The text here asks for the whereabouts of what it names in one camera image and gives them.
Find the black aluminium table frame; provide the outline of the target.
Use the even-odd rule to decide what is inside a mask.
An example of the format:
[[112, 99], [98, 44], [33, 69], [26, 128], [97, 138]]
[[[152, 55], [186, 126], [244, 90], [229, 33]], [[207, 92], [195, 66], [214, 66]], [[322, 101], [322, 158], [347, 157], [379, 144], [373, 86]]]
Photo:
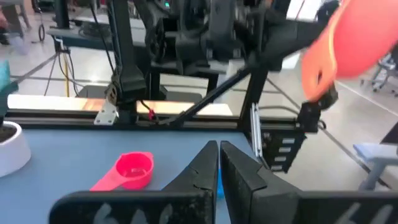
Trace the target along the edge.
[[[147, 96], [147, 82], [143, 76], [133, 83], [133, 88], [122, 91], [120, 86], [112, 83], [108, 87], [105, 98], [101, 100], [98, 110], [74, 110], [70, 106], [58, 109], [54, 103], [49, 109], [40, 109], [40, 99], [32, 99], [33, 108], [10, 108], [11, 96], [8, 96], [8, 111], [4, 119], [15, 121], [27, 128], [86, 128], [86, 129], [125, 129], [155, 131], [151, 141], [161, 136], [165, 139], [158, 145], [157, 152], [163, 152], [169, 157], [182, 159], [188, 154], [187, 149], [177, 147], [178, 143], [188, 144], [192, 141], [188, 137], [190, 131], [233, 132], [237, 131], [246, 138], [251, 137], [248, 125], [249, 109], [244, 106], [240, 117], [203, 115], [205, 109], [215, 107], [213, 100], [232, 88], [237, 82], [250, 74], [250, 68], [240, 68], [231, 78], [219, 87], [210, 91], [204, 98], [186, 109], [178, 109], [176, 113], [161, 112], [144, 101]], [[105, 99], [117, 107], [118, 119], [112, 126], [94, 125], [94, 120]], [[148, 119], [149, 109], [156, 115], [155, 121]], [[269, 129], [303, 131], [293, 118], [261, 118], [261, 138], [263, 132]]]

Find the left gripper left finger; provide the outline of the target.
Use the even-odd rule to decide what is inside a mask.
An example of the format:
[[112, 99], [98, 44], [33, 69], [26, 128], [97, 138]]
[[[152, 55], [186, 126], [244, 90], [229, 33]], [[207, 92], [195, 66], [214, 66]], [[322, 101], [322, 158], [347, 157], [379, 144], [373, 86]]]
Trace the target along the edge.
[[214, 224], [218, 144], [209, 141], [162, 190], [80, 191], [54, 203], [49, 224]]

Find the pale blue bench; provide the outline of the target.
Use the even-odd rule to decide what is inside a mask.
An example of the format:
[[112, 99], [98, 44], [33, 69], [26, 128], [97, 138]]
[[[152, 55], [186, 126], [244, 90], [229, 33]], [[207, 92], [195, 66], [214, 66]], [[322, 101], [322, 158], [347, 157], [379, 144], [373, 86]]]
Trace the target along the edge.
[[359, 186], [360, 190], [374, 190], [376, 182], [387, 166], [398, 166], [398, 144], [354, 144], [358, 156], [370, 162], [373, 168]]

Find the pink-red measuring cup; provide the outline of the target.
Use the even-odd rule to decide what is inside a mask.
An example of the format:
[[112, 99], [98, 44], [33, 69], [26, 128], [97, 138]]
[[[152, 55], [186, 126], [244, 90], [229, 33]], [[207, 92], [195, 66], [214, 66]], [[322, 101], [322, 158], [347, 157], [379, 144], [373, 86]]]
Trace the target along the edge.
[[151, 152], [134, 151], [121, 154], [112, 168], [90, 191], [110, 191], [118, 187], [142, 190], [151, 182], [154, 166], [154, 156]]

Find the grey desk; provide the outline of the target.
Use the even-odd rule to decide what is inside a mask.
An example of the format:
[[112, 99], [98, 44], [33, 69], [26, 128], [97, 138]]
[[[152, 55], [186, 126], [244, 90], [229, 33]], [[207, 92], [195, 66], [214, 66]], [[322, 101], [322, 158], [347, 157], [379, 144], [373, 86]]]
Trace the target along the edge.
[[[109, 25], [109, 17], [108, 15], [97, 15], [96, 16], [98, 22], [100, 24]], [[127, 27], [127, 18], [128, 16], [120, 16], [115, 15], [111, 19], [115, 21], [112, 22], [113, 25], [118, 25], [122, 23], [122, 28]], [[83, 22], [94, 22], [94, 18], [92, 15], [89, 16], [78, 16], [76, 19], [81, 20]], [[145, 45], [145, 36], [146, 30], [144, 24], [139, 19], [129, 19], [130, 32], [132, 37], [132, 44], [135, 49], [144, 49]], [[109, 37], [105, 37], [105, 42], [107, 44], [107, 48], [109, 51], [113, 51], [113, 40], [112, 37], [115, 37], [116, 34], [126, 34], [127, 31], [115, 31], [115, 34], [110, 35]], [[69, 47], [83, 47], [87, 49], [96, 49], [96, 50], [105, 50], [104, 44], [100, 37], [92, 37], [89, 35], [83, 34], [83, 31], [80, 31], [80, 28], [70, 28], [70, 29], [58, 29], [58, 28], [50, 28], [47, 31], [48, 35], [55, 37], [56, 39], [62, 39], [63, 44]]]

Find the silver aluminium rail strip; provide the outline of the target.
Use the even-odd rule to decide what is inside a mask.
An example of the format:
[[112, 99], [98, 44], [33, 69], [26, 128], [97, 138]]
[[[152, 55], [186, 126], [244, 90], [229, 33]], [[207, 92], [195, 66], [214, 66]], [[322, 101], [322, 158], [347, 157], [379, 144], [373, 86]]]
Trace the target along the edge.
[[252, 103], [250, 110], [251, 120], [251, 144], [256, 157], [262, 156], [261, 122], [259, 117], [259, 106]]

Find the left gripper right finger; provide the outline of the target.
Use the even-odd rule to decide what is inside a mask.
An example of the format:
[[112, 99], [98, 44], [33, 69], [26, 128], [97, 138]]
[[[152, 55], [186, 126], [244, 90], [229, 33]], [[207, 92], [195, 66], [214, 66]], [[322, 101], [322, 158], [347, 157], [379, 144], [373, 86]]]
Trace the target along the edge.
[[398, 224], [398, 192], [300, 190], [228, 141], [220, 159], [231, 224]]

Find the black mounted device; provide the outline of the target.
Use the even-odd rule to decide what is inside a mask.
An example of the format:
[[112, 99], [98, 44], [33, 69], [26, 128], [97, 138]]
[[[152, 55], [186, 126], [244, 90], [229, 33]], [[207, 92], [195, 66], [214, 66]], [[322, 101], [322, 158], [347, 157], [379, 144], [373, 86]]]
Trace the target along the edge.
[[297, 122], [305, 133], [317, 133], [319, 129], [326, 129], [326, 123], [320, 119], [321, 112], [333, 106], [338, 100], [338, 92], [335, 84], [314, 102], [306, 101], [302, 103]]

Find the person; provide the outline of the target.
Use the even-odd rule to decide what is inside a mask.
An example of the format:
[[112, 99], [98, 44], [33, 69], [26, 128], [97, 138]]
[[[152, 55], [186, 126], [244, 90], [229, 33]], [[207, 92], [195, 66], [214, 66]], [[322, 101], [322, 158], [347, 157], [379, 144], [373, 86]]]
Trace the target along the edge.
[[27, 30], [31, 30], [32, 26], [27, 16], [27, 10], [24, 3], [25, 0], [0, 0], [0, 45], [11, 45], [22, 54], [27, 55], [29, 50], [23, 41], [23, 31], [13, 31], [16, 27], [15, 22], [9, 22], [4, 10], [5, 7], [19, 6], [21, 16], [24, 20]]

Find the grey office chair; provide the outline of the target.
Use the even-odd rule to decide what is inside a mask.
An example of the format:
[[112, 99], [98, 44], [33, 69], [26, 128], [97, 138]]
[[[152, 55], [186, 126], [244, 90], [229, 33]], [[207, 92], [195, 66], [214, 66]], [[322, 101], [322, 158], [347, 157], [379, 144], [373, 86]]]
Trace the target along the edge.
[[373, 92], [378, 92], [387, 83], [390, 78], [398, 79], [398, 65], [391, 53], [386, 54], [377, 62], [377, 69], [370, 80], [362, 79], [360, 85], [365, 83], [372, 86]]

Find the white plant pot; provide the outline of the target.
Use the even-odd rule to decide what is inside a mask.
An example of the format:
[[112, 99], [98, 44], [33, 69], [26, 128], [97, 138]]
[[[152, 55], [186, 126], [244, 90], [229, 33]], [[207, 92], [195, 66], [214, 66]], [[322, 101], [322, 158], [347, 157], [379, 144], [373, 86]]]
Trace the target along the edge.
[[12, 121], [4, 121], [0, 128], [0, 177], [24, 167], [31, 154], [21, 126]]

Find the silver corner bracket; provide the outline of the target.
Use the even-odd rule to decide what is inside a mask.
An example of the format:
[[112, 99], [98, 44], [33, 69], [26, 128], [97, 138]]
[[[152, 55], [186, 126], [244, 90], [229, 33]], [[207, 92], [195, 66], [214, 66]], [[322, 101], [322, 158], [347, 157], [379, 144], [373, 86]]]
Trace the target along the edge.
[[94, 125], [112, 126], [118, 119], [118, 110], [108, 99], [105, 99], [94, 120]]

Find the blue measuring cup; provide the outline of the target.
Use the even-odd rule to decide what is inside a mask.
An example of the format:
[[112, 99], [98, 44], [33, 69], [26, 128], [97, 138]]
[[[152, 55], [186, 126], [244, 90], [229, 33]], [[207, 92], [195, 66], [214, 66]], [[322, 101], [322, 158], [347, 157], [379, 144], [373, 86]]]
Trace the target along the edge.
[[217, 197], [218, 198], [224, 198], [224, 188], [223, 188], [221, 169], [218, 169]]

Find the black panel with white labels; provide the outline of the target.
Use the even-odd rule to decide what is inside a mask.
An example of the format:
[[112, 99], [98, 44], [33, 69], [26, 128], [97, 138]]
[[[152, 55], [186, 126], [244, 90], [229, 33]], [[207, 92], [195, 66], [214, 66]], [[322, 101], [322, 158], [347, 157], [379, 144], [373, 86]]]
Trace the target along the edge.
[[273, 172], [288, 173], [306, 136], [297, 130], [269, 129], [263, 132], [262, 157]]

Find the orange measuring cup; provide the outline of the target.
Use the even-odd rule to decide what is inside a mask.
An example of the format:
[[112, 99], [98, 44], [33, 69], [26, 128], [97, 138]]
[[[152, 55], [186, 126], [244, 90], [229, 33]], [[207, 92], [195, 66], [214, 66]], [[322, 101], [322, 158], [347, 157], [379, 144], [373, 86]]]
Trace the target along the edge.
[[398, 42], [398, 0], [343, 0], [302, 59], [302, 88], [318, 100], [336, 80], [354, 79]]

